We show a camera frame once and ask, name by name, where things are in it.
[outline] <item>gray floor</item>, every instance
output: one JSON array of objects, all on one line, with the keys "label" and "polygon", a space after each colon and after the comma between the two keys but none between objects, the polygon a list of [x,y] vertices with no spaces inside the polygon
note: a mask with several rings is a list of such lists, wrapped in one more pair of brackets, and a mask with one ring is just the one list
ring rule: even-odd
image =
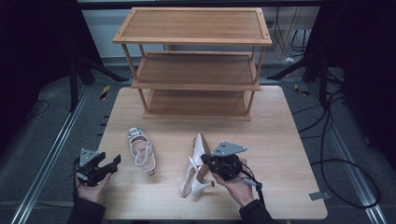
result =
[{"label": "gray floor", "polygon": [[[305,84],[302,82],[301,68],[289,77],[281,81],[270,81],[266,77],[276,74],[284,69],[288,64],[284,61],[274,60],[274,57],[266,56],[261,76],[262,85],[279,85],[285,92],[291,113],[313,106],[303,112],[293,115],[295,124],[299,130],[307,127],[317,120],[321,113],[320,107],[316,106],[316,83]],[[129,77],[129,69],[126,66],[108,67],[122,77]],[[111,108],[117,97],[118,90],[129,86],[128,83],[117,83],[98,72],[95,73],[95,82],[92,86],[79,86],[79,91],[88,90],[86,100],[78,113],[70,133],[64,141],[62,150],[56,158],[56,162],[50,169],[45,185],[39,193],[39,202],[51,202],[54,206],[38,204],[35,206],[27,218],[26,223],[65,223],[71,208],[72,202],[72,180],[69,177],[72,170],[73,159],[77,156],[82,147],[97,149],[101,134],[105,130],[106,116],[110,115]],[[300,91],[309,91],[310,95],[304,95],[294,89],[294,83],[299,84]],[[110,85],[106,99],[100,100],[103,87]],[[329,84],[329,90],[334,92],[337,87]],[[69,80],[67,77],[61,78],[48,84],[40,92],[39,101],[32,109],[30,117],[20,128],[8,146],[7,153],[0,159],[0,223],[8,223],[16,212],[17,206],[28,193],[29,188],[34,183],[36,175],[50,152],[57,139],[59,131],[69,115],[70,96]],[[379,208],[388,223],[396,223],[396,174],[382,155],[381,151],[375,147],[367,147],[364,144],[364,136],[357,125],[353,115],[342,99],[332,104],[332,130],[339,133],[342,143],[345,144],[354,162],[362,166],[374,179],[381,190],[381,201]],[[320,152],[320,138],[307,138],[320,135],[323,128],[320,122],[314,128],[301,133],[302,141],[308,159],[318,161]],[[332,133],[326,133],[324,141],[324,158],[340,158],[337,145],[331,137]],[[353,203],[361,204],[361,196],[356,191],[356,185],[351,181],[351,175],[347,172],[347,167],[338,162],[325,165],[325,172],[331,186],[343,197]],[[319,167],[313,167],[319,188],[328,191],[324,184]],[[368,213],[363,209],[348,205],[331,194],[332,197],[325,201],[329,211],[328,217],[323,220],[293,220],[291,223],[381,223],[370,220]],[[131,223],[131,220],[112,220],[111,223]],[[233,223],[224,220],[223,222],[210,221],[160,221],[153,220],[151,223]]]}]

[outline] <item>wooden shelf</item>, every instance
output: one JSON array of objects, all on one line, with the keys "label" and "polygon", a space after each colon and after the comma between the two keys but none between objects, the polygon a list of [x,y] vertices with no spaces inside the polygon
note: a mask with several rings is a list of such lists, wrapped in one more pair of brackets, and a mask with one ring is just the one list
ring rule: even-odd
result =
[{"label": "wooden shelf", "polygon": [[243,91],[151,90],[144,119],[250,120]]},{"label": "wooden shelf", "polygon": [[147,52],[134,89],[259,91],[251,53]]},{"label": "wooden shelf", "polygon": [[[261,8],[134,7],[113,38],[121,44],[144,119],[250,120],[264,48]],[[137,44],[136,69],[127,44]],[[144,44],[250,46],[251,52],[144,51]],[[258,65],[256,48],[261,48]]]}]

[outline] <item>black cable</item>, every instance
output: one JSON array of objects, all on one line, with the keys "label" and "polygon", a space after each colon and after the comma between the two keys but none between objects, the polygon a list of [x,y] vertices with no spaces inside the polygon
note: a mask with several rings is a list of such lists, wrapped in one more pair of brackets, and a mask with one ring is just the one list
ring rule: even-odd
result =
[{"label": "black cable", "polygon": [[42,112],[40,112],[40,113],[37,113],[37,114],[34,114],[34,115],[30,115],[30,116],[28,116],[26,119],[29,119],[29,118],[32,118],[32,117],[37,117],[37,116],[40,116],[40,115],[43,115],[49,108],[50,108],[50,103],[48,102],[48,101],[45,101],[45,100],[39,100],[39,101],[36,101],[37,103],[46,103],[47,104],[47,107],[44,109],[44,111],[42,111]]},{"label": "black cable", "polygon": [[246,171],[244,171],[244,170],[241,170],[241,173],[247,175],[247,177],[249,177],[250,180],[252,180],[254,183],[256,183],[256,186],[255,186],[255,187],[256,187],[256,191],[259,193],[260,201],[262,202],[262,204],[265,204],[265,203],[264,203],[264,196],[262,195],[262,183],[260,183],[259,181],[256,180],[256,178],[254,177],[254,174],[253,174],[253,172],[251,172],[250,168],[248,168],[248,170],[250,171],[250,173],[248,173],[248,172],[246,172]]},{"label": "black cable", "polygon": [[72,174],[72,176],[73,176],[73,192],[72,192],[72,194],[73,194],[74,202],[76,202],[76,200],[78,198],[78,188],[79,188],[79,185],[81,184],[81,183],[79,183],[77,186],[77,181],[76,181],[76,173],[78,171],[78,162],[79,162],[79,157],[75,158],[73,161],[73,174]]},{"label": "black cable", "polygon": [[293,112],[293,113],[291,113],[291,114],[292,114],[292,115],[295,115],[295,114],[304,112],[305,110],[315,108],[315,107],[317,107],[317,106],[318,106],[318,105],[312,105],[312,106],[309,106],[308,108],[304,108],[304,109],[301,109],[301,110],[297,110],[297,111],[295,111],[295,112]]},{"label": "black cable", "polygon": [[326,115],[326,113],[328,112],[328,110],[329,110],[328,108],[330,107],[330,104],[332,103],[332,98],[334,97],[334,95],[339,94],[340,92],[341,92],[341,90],[338,90],[338,91],[336,91],[335,93],[333,93],[333,94],[330,96],[331,100],[325,105],[324,112],[323,112],[323,114],[320,116],[320,118],[319,118],[317,121],[315,121],[313,124],[309,125],[308,127],[299,130],[298,132],[299,132],[299,133],[302,133],[302,132],[304,132],[304,131],[306,131],[306,130],[308,130],[308,129],[311,129],[311,128],[314,127],[315,125],[317,125],[317,124],[324,118],[324,116]]},{"label": "black cable", "polygon": [[[283,54],[288,57],[291,57],[291,58],[302,56],[302,54],[295,55],[295,54],[288,53],[286,45],[285,45],[285,41],[283,39],[282,32],[280,31],[278,18],[279,18],[279,7],[276,7],[276,21],[275,21],[275,27],[274,27],[274,35],[275,35],[276,42],[279,44],[280,48],[282,49]],[[279,41],[279,39],[276,36],[276,27],[278,27],[280,38],[282,41]]]},{"label": "black cable", "polygon": [[[338,98],[332,100],[332,103],[336,102],[337,100],[343,99],[343,98],[344,98],[344,96],[340,96],[340,97],[338,97]],[[303,112],[303,111],[305,111],[305,110],[311,109],[311,108],[316,107],[316,106],[318,106],[318,105],[313,105],[313,106],[310,106],[310,107],[308,107],[308,108],[306,108],[306,109],[302,109],[302,110],[299,110],[299,111],[294,112],[294,113],[300,113],[300,112]],[[333,124],[333,122],[330,124],[330,126],[329,126],[329,128],[326,130],[325,134],[328,133],[329,130],[332,128],[332,124]],[[315,136],[301,137],[301,139],[317,138],[317,137],[321,137],[321,136],[322,136],[322,134],[320,134],[320,135],[315,135]]]},{"label": "black cable", "polygon": [[[326,118],[326,121],[325,121],[325,124],[324,124],[324,128],[323,128],[323,130],[322,130],[322,137],[321,137],[321,141],[320,141],[320,160],[311,163],[311,166],[320,164],[320,172],[321,172],[321,174],[322,174],[324,183],[326,184],[327,188],[328,188],[336,197],[338,197],[341,201],[343,201],[344,203],[347,203],[347,204],[349,204],[349,205],[351,205],[351,206],[353,206],[353,207],[357,207],[357,208],[360,208],[360,209],[366,209],[366,208],[374,207],[374,206],[376,206],[376,205],[379,203],[379,201],[380,201],[380,198],[381,198],[380,190],[379,190],[379,187],[375,184],[374,180],[370,177],[370,175],[369,175],[363,168],[361,168],[359,165],[357,165],[356,163],[353,163],[353,162],[351,162],[351,161],[345,161],[345,160],[340,160],[340,159],[327,159],[327,160],[323,160],[324,133],[325,133],[325,130],[326,130],[327,123],[329,122],[329,119],[330,119],[330,116],[331,116],[331,102],[332,102],[332,98],[334,97],[334,95],[335,95],[335,94],[332,94],[332,95],[330,96],[330,98],[329,98],[329,100],[328,100],[329,103],[327,103],[329,113],[328,113],[328,115],[327,115],[327,118]],[[347,199],[345,199],[344,197],[342,197],[339,193],[337,193],[337,192],[330,186],[330,184],[329,184],[329,182],[328,182],[328,180],[327,180],[327,177],[326,177],[326,175],[325,175],[325,173],[324,173],[324,166],[323,166],[323,163],[325,163],[325,162],[330,162],[330,161],[341,161],[341,162],[346,162],[346,163],[348,163],[349,165],[352,165],[352,166],[355,166],[355,167],[359,168],[359,169],[366,175],[366,177],[369,178],[369,180],[372,182],[372,185],[375,187],[375,191],[376,191],[376,195],[377,195],[377,197],[376,197],[376,199],[375,199],[375,202],[373,202],[372,204],[369,204],[369,205],[360,205],[360,204],[356,204],[356,203],[350,202],[349,200],[347,200]]]},{"label": "black cable", "polygon": [[305,36],[306,36],[306,30],[304,30],[303,44],[302,44],[300,47],[296,47],[296,46],[293,45],[294,40],[297,39],[298,31],[299,31],[299,30],[294,31],[293,38],[291,39],[291,49],[293,49],[294,51],[298,51],[298,52],[304,52],[304,51],[305,51]]}]

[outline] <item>sandal strap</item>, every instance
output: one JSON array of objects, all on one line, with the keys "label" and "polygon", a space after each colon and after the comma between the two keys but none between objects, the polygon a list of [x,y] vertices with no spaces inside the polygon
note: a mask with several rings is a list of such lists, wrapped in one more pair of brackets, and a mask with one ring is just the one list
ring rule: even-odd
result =
[{"label": "sandal strap", "polygon": [[[142,156],[141,156],[140,151],[134,149],[134,144],[139,143],[139,142],[146,144],[145,157],[144,157],[145,159],[143,159],[143,161],[141,161]],[[151,145],[151,143],[148,143],[147,141],[144,141],[144,140],[136,140],[136,141],[132,142],[132,144],[131,144],[131,153],[132,153],[132,155],[134,155],[134,163],[136,163],[137,166],[144,165],[147,162],[149,156],[151,156],[151,154],[153,153],[152,145]]]},{"label": "sandal strap", "polygon": [[153,160],[153,162],[154,162],[154,165],[152,166],[152,168],[150,168],[150,169],[148,169],[148,170],[144,170],[144,169],[143,169],[143,166],[139,166],[140,169],[142,169],[142,171],[148,172],[150,175],[154,175],[154,168],[155,168],[155,166],[157,165],[157,164],[156,164],[156,161],[155,161],[155,158],[154,158],[154,152],[152,153],[152,160]]},{"label": "sandal strap", "polygon": [[195,161],[192,159],[192,157],[189,157],[189,161],[191,162],[192,167],[194,168],[195,172],[198,173],[199,166],[195,163]]}]

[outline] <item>white sandal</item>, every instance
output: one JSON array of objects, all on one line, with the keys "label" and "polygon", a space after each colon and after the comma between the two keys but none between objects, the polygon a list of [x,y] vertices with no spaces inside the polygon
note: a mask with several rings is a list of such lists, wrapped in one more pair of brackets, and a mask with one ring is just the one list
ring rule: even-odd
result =
[{"label": "white sandal", "polygon": [[149,175],[154,175],[155,159],[152,144],[139,128],[131,128],[128,133],[129,145],[131,153],[134,155],[134,163],[147,172]]}]

